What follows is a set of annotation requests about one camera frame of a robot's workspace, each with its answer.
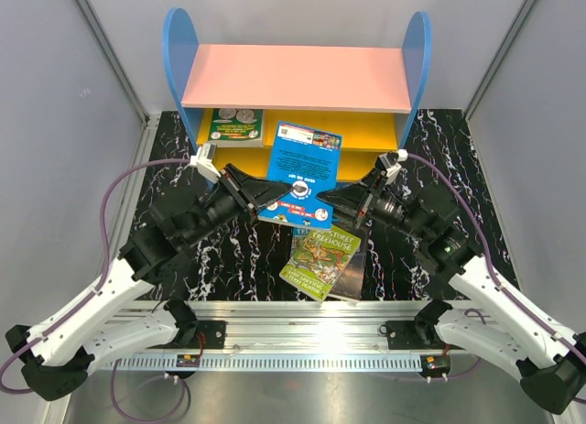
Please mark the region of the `blue back cover book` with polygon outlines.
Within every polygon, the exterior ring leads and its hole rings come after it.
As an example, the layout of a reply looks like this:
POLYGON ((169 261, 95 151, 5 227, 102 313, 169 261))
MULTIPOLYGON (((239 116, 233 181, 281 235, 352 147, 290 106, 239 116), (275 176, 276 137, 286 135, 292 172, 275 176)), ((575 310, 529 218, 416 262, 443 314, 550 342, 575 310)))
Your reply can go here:
POLYGON ((259 214, 261 221, 315 230, 331 228, 333 208, 318 194, 337 184, 342 136, 280 121, 267 178, 292 190, 259 214))

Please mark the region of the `dark tale two cities book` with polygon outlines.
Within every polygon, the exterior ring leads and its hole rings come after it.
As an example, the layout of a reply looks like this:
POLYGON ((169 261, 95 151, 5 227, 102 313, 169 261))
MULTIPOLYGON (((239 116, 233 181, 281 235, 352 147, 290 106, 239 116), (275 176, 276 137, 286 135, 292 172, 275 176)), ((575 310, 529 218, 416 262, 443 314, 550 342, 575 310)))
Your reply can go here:
POLYGON ((339 227, 349 234, 357 236, 361 243, 348 266, 343 270, 341 276, 332 287, 329 296, 334 299, 358 302, 361 300, 363 289, 366 250, 368 247, 369 236, 365 229, 354 229, 341 223, 339 224, 339 227))

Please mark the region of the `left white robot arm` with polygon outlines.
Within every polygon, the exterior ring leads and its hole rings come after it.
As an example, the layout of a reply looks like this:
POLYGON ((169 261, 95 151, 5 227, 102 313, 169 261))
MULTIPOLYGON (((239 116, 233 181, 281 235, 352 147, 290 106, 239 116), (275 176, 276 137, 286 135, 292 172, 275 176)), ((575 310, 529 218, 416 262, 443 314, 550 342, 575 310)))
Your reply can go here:
POLYGON ((195 311, 170 300, 143 320, 106 330, 128 301, 170 281, 196 244, 237 218, 253 221, 292 186, 250 176, 232 164, 203 168, 213 186, 203 196, 172 190, 155 201, 153 219, 130 236, 115 260, 78 296, 45 321, 15 325, 5 334, 12 359, 23 364, 24 393, 47 401, 67 396, 102 364, 152 346, 186 348, 197 337, 195 311))

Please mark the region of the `green coin cover book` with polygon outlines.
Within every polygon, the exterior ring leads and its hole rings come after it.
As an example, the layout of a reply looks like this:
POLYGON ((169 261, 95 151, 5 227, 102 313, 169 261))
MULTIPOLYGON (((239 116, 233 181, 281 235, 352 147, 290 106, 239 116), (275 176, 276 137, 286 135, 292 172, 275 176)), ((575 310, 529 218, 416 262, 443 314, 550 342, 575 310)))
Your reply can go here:
POLYGON ((261 109, 213 109, 208 140, 217 147, 261 147, 264 118, 261 109))

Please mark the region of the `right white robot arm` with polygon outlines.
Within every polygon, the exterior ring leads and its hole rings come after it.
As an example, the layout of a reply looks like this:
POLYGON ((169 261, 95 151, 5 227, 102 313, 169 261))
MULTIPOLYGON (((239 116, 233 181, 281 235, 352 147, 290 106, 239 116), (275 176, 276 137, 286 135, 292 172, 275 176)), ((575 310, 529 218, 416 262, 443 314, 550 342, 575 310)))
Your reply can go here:
POLYGON ((318 197, 355 228, 372 220, 415 237, 416 258, 433 282, 456 289, 497 323, 471 321, 449 302, 434 299, 414 318, 411 331, 419 344, 449 344, 481 357, 551 414, 562 414, 577 398, 585 386, 584 334, 555 321, 497 274, 488 255, 454 225, 459 206, 446 187, 430 184, 411 201, 401 201, 374 169, 318 197))

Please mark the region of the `green storey treehouse book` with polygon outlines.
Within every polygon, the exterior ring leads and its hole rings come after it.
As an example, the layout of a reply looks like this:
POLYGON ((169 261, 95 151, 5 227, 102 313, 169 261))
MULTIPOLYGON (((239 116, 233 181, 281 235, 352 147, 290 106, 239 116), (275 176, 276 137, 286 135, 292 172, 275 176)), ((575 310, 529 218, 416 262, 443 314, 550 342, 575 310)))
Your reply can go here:
POLYGON ((309 298, 323 302, 360 246, 360 239, 335 225, 312 230, 293 251, 279 277, 309 298))

